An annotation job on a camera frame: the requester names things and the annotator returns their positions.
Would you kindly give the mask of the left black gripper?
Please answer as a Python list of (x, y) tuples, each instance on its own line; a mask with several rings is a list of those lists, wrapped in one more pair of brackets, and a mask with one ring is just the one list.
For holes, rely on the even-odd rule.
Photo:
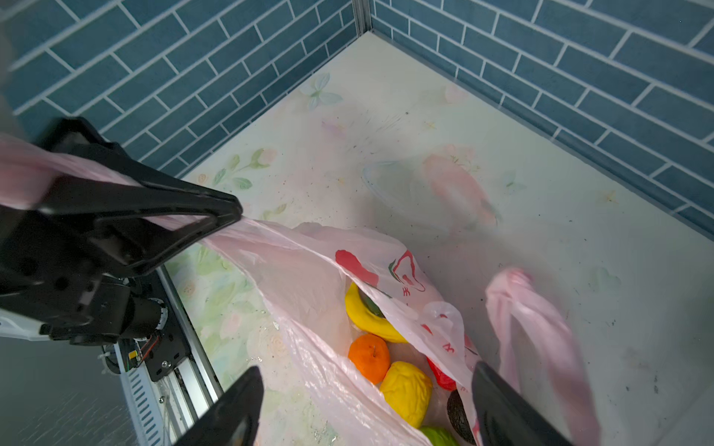
[[(62, 174), (39, 206), (57, 216), (137, 216), (94, 222), (91, 245), (113, 276), (148, 274), (221, 229), (223, 219), (243, 215), (236, 197), (131, 159), (85, 118), (53, 120), (35, 144), (128, 178), (125, 185)], [(200, 217), (180, 222), (172, 217), (178, 215)], [(39, 336), (76, 346), (104, 346), (161, 331), (167, 324), (167, 304), (108, 273), (39, 213), (1, 209), (1, 308), (38, 321)]]

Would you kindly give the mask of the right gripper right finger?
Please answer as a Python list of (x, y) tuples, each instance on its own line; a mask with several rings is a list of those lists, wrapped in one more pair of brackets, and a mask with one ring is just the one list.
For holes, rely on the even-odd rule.
[(572, 445), (486, 362), (475, 366), (472, 399), (484, 445)]

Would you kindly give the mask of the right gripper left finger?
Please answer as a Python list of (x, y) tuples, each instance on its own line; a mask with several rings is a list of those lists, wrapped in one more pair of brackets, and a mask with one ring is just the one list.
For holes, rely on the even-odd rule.
[(176, 446), (251, 446), (260, 426), (264, 384), (251, 366), (176, 442)]

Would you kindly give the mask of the pink plastic bag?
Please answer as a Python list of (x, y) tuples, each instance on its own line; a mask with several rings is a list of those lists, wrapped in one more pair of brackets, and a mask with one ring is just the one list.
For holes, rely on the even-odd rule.
[[(94, 222), (137, 216), (43, 212), (39, 206), (62, 174), (128, 184), (127, 177), (96, 162), (2, 137), (1, 209), (39, 213), (108, 273), (91, 245)], [(342, 352), (351, 339), (345, 295), (354, 282), (360, 298), (370, 297), (407, 344), (457, 382), (473, 435), (484, 445), (472, 399), (474, 369), (483, 360), (470, 346), (460, 312), (444, 301), (402, 243), (373, 230), (314, 223), (289, 229), (243, 215), (223, 219), (221, 229), (196, 243), (218, 251), (253, 282), (314, 401), (345, 438), (360, 445), (427, 443)], [(599, 444), (591, 386), (562, 314), (520, 269), (498, 273), (485, 303), (499, 343), (500, 364), (493, 369), (572, 445)]]

